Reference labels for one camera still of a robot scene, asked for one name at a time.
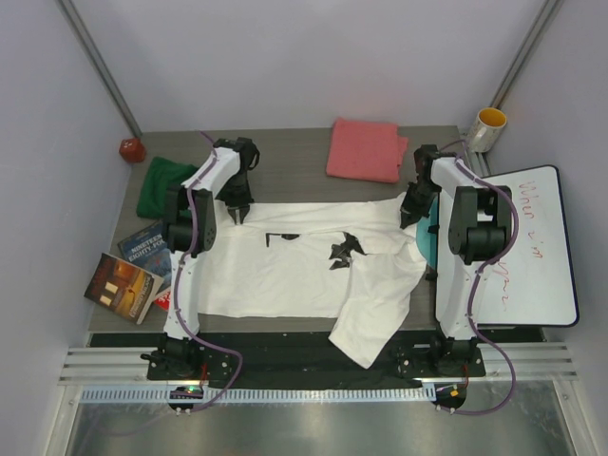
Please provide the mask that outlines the teal board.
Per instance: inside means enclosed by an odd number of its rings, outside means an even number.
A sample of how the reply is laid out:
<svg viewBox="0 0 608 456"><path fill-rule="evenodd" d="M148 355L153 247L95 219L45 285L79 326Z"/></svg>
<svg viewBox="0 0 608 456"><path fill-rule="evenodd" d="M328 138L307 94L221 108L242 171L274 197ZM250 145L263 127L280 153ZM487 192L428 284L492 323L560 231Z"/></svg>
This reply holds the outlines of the teal board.
<svg viewBox="0 0 608 456"><path fill-rule="evenodd" d="M416 224L416 245L427 265L435 270L438 263L438 216L439 203L435 199L430 206L429 215L422 217Z"/></svg>

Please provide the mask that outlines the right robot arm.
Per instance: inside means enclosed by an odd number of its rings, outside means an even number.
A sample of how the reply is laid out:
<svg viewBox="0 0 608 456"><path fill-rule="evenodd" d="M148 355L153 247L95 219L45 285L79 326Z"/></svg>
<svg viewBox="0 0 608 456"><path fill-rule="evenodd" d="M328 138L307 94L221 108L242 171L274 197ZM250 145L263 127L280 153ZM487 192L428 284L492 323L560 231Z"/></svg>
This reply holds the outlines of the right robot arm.
<svg viewBox="0 0 608 456"><path fill-rule="evenodd" d="M438 332L427 351L408 357L415 375L460 377L484 375L477 348L482 336L475 322L485 288L485 269L512 248L519 232L519 216L512 192L470 171L455 153L430 145L414 153L416 179L409 183L400 207L400 226L429 219L427 228L445 252L436 255L435 302L443 306Z"/></svg>

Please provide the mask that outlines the yellow white mug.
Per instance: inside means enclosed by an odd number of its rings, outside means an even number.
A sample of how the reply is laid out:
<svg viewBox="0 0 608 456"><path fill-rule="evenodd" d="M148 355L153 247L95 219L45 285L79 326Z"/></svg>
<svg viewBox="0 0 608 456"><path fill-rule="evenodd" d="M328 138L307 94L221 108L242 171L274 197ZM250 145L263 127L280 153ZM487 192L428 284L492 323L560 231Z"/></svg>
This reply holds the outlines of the yellow white mug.
<svg viewBox="0 0 608 456"><path fill-rule="evenodd" d="M472 153L487 153L507 125L506 115L498 108L481 109L466 135L466 147Z"/></svg>

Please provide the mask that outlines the white t shirt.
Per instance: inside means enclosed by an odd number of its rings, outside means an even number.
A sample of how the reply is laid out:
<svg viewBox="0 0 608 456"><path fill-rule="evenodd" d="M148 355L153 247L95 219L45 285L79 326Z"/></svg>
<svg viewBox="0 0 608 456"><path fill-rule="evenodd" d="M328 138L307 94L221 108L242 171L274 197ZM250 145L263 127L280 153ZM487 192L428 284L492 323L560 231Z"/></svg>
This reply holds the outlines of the white t shirt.
<svg viewBox="0 0 608 456"><path fill-rule="evenodd" d="M218 236L192 290L202 314L332 318L330 341L369 368L409 313L427 262L402 199L257 203Z"/></svg>

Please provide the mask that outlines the green t shirt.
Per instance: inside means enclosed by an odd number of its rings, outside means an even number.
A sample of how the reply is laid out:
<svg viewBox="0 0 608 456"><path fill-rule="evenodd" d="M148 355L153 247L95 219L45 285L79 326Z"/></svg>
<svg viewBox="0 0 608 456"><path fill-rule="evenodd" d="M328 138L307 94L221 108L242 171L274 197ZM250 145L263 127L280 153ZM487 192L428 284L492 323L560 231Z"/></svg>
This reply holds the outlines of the green t shirt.
<svg viewBox="0 0 608 456"><path fill-rule="evenodd" d="M193 164L154 157L143 180L136 215L142 219L161 219L167 189L172 184L181 184L191 178L197 170Z"/></svg>

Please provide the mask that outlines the aluminium rail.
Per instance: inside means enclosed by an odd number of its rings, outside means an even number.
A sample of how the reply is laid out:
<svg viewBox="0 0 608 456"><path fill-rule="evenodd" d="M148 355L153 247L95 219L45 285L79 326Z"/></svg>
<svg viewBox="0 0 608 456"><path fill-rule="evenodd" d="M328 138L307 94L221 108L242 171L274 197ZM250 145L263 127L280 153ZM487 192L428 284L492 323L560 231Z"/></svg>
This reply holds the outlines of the aluminium rail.
<svg viewBox="0 0 608 456"><path fill-rule="evenodd" d="M502 343L519 380L576 380L573 357L561 342ZM130 384L146 380L148 363L143 348L75 348L67 352L60 382Z"/></svg>

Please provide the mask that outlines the folded pink t shirt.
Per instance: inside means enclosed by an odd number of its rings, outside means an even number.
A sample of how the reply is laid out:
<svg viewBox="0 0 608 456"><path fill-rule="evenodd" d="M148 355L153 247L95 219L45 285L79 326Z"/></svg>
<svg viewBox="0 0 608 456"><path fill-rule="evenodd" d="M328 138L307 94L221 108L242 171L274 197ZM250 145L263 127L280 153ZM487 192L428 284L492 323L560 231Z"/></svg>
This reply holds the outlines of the folded pink t shirt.
<svg viewBox="0 0 608 456"><path fill-rule="evenodd" d="M409 145L395 123L338 118L332 127L326 165L328 176L340 179L397 183Z"/></svg>

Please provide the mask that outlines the blue book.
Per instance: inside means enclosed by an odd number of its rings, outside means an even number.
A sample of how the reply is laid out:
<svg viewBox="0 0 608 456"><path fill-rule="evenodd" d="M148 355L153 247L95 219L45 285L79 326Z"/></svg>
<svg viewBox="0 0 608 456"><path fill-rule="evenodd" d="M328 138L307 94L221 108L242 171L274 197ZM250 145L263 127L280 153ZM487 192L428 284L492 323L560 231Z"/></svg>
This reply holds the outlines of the blue book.
<svg viewBox="0 0 608 456"><path fill-rule="evenodd" d="M170 251L162 237L160 220L123 239L118 243L118 248L123 259L163 279L160 294L170 287Z"/></svg>

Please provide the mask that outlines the red white book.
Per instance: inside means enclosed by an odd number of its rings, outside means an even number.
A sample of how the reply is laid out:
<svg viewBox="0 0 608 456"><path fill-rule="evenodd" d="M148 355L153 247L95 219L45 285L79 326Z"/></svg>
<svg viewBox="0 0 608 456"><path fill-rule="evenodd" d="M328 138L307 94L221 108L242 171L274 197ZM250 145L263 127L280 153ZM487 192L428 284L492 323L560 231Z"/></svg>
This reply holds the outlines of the red white book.
<svg viewBox="0 0 608 456"><path fill-rule="evenodd" d="M159 293L156 296L154 303L160 309L164 310L165 312L168 312L171 307L171 291L169 289L166 289Z"/></svg>

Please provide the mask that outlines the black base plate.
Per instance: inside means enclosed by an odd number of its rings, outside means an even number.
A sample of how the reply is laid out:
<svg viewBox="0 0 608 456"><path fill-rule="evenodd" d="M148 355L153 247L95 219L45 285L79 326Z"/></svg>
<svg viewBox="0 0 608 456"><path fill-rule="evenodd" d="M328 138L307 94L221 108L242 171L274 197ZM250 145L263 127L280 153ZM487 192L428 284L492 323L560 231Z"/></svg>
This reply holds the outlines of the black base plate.
<svg viewBox="0 0 608 456"><path fill-rule="evenodd" d="M497 348L479 344L465 354L458 345L441 347L430 331L396 334L364 369L334 346L325 332L217 332L206 334L210 345L240 352L244 360L192 343L183 354L158 333L96 333L95 349L134 349L147 367L149 380L203 380L220 389L230 378L249 390L389 390L416 388L425 379L477 379L493 362L508 373L506 359L516 360L526 343L540 342L537 330L490 330Z"/></svg>

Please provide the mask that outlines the white whiteboard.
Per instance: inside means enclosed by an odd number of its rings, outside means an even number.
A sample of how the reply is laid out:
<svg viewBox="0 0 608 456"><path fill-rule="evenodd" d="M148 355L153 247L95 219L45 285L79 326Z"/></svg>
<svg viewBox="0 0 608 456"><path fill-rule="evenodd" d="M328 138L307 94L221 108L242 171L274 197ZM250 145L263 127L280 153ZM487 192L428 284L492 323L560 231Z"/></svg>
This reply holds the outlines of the white whiteboard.
<svg viewBox="0 0 608 456"><path fill-rule="evenodd" d="M510 188L519 216L513 248L484 271L477 325L569 327L579 320L560 175L546 165L492 176Z"/></svg>

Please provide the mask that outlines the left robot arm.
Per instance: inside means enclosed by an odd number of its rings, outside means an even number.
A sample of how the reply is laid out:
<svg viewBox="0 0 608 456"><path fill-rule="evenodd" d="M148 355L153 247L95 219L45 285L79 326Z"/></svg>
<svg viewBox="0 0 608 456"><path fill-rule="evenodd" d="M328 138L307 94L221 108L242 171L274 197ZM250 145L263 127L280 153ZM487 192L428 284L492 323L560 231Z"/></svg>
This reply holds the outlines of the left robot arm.
<svg viewBox="0 0 608 456"><path fill-rule="evenodd" d="M162 238L170 251L170 304L157 350L158 368L166 378L190 379L201 370L199 299L194 282L205 254L216 240L215 203L224 203L236 225L254 202L248 172L259 163L257 146L248 138L219 139L207 161L190 178L172 184L165 194Z"/></svg>

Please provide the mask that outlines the brown orange book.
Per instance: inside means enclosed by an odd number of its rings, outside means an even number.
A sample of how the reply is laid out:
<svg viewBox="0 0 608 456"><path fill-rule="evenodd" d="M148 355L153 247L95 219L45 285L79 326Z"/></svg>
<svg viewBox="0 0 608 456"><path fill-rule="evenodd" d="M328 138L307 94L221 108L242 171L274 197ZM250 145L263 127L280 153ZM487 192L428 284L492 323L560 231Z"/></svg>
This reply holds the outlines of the brown orange book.
<svg viewBox="0 0 608 456"><path fill-rule="evenodd" d="M141 325L162 284L162 277L102 254L84 297L132 324Z"/></svg>

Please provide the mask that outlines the red cube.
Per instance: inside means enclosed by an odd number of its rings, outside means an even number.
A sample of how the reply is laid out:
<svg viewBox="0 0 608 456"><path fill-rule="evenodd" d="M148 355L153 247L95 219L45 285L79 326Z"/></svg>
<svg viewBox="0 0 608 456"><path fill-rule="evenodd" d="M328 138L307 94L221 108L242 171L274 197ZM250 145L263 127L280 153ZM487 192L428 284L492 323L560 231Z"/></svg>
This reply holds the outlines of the red cube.
<svg viewBox="0 0 608 456"><path fill-rule="evenodd" d="M146 151L140 139L131 138L121 142L119 154L127 163L138 163L144 161Z"/></svg>

